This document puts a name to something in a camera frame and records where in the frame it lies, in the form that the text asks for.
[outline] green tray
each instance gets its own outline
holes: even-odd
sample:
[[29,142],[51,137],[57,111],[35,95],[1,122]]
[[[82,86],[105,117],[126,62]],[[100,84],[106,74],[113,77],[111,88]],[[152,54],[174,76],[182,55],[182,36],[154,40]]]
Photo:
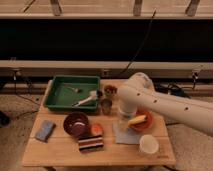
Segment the green tray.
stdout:
[[[75,91],[67,88],[79,88]],[[97,76],[57,75],[53,78],[44,106],[50,110],[96,110],[97,101],[90,101],[80,106],[73,106],[79,100],[90,95],[90,91],[100,89],[100,78]]]

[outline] brown bowl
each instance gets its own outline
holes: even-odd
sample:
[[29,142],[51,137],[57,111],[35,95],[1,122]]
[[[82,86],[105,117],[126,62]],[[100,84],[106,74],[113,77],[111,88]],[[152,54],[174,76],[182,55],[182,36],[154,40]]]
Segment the brown bowl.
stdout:
[[73,112],[64,120],[64,130],[69,135],[79,139],[89,131],[89,120],[83,112]]
[[140,108],[137,110],[135,116],[146,115],[146,121],[138,124],[131,125],[130,127],[138,132],[142,132],[152,126],[153,116],[147,109]]

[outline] sponge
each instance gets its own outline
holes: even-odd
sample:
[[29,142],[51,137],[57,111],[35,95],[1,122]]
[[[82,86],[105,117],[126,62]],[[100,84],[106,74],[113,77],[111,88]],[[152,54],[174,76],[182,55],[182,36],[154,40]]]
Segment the sponge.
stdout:
[[55,123],[52,121],[44,120],[41,127],[36,132],[35,138],[42,142],[47,142],[47,139],[51,135],[53,129],[55,128]]

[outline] orange object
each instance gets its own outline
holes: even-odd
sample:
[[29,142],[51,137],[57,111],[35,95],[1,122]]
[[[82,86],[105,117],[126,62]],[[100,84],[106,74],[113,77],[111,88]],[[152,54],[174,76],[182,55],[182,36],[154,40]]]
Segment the orange object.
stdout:
[[103,135],[103,127],[99,123],[91,125],[90,132],[93,136]]
[[130,128],[138,132],[142,132],[143,130],[150,128],[153,123],[153,116],[147,109],[144,109],[144,108],[138,109],[135,116],[140,116],[140,115],[146,115],[146,121],[129,126]]

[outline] orange bowl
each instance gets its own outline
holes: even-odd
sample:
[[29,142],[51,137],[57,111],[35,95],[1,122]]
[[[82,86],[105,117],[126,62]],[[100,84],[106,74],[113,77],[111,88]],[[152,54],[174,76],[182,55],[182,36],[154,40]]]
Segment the orange bowl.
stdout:
[[152,116],[151,112],[149,112],[147,109],[144,109],[144,108],[138,109],[135,116],[140,116],[140,115],[146,115],[146,121],[130,126],[130,128],[132,128],[138,132],[142,132],[145,129],[150,128],[153,123],[153,116]]

